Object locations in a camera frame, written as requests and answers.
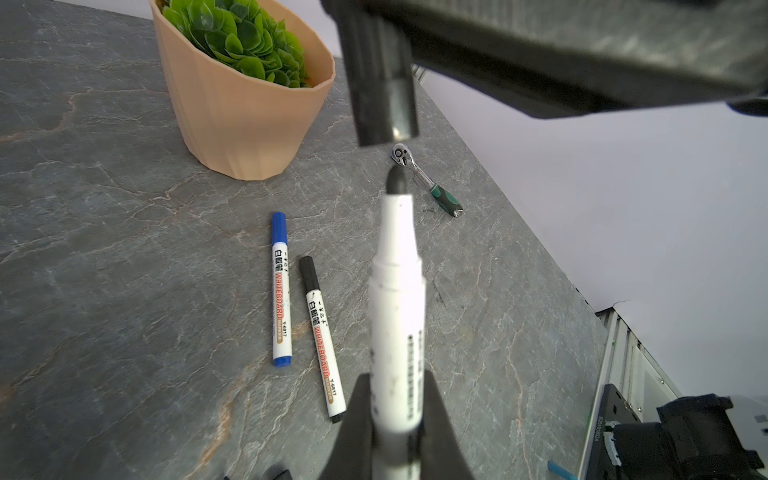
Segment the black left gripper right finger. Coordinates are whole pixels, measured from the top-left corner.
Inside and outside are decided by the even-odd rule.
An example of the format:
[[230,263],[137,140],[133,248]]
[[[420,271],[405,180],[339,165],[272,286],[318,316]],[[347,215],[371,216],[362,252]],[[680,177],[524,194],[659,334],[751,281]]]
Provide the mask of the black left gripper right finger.
[[422,479],[474,478],[461,452],[435,377],[429,370],[424,371],[420,460]]

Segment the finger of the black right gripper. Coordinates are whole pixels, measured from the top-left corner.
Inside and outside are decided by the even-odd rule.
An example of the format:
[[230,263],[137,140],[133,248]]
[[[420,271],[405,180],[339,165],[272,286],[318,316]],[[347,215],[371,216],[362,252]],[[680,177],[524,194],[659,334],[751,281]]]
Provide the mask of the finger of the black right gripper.
[[763,1],[327,1],[344,45],[379,20],[413,61],[539,119],[767,92]]

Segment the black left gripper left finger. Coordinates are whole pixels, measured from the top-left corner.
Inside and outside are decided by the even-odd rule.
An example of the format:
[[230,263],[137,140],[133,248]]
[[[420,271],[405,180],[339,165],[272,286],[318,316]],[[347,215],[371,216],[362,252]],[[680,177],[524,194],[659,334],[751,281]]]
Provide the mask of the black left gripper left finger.
[[320,479],[372,478],[373,422],[370,393],[370,375],[359,375]]

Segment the white marker pen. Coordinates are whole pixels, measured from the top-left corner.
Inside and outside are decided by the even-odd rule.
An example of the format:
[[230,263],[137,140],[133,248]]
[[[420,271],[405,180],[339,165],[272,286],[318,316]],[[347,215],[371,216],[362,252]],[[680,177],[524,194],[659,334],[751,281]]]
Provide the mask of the white marker pen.
[[313,258],[302,257],[299,260],[299,269],[306,291],[305,299],[316,346],[324,401],[331,422],[339,423],[343,419],[347,405],[328,324],[327,309]]
[[424,402],[426,280],[407,171],[392,167],[380,199],[379,243],[369,279],[372,477],[418,479]]

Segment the white marker blue cap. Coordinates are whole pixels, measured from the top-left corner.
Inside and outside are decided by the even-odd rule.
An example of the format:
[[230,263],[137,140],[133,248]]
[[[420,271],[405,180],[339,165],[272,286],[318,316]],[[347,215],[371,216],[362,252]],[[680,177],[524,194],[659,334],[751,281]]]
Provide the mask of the white marker blue cap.
[[271,217],[273,364],[290,366],[292,362],[291,302],[286,216],[274,212]]

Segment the black pen cap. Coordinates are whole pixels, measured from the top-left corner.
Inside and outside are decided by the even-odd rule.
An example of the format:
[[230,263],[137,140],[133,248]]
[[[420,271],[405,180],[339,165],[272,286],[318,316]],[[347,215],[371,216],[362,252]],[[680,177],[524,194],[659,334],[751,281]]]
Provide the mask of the black pen cap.
[[412,52],[404,32],[362,10],[341,13],[337,29],[358,144],[369,147],[416,137]]

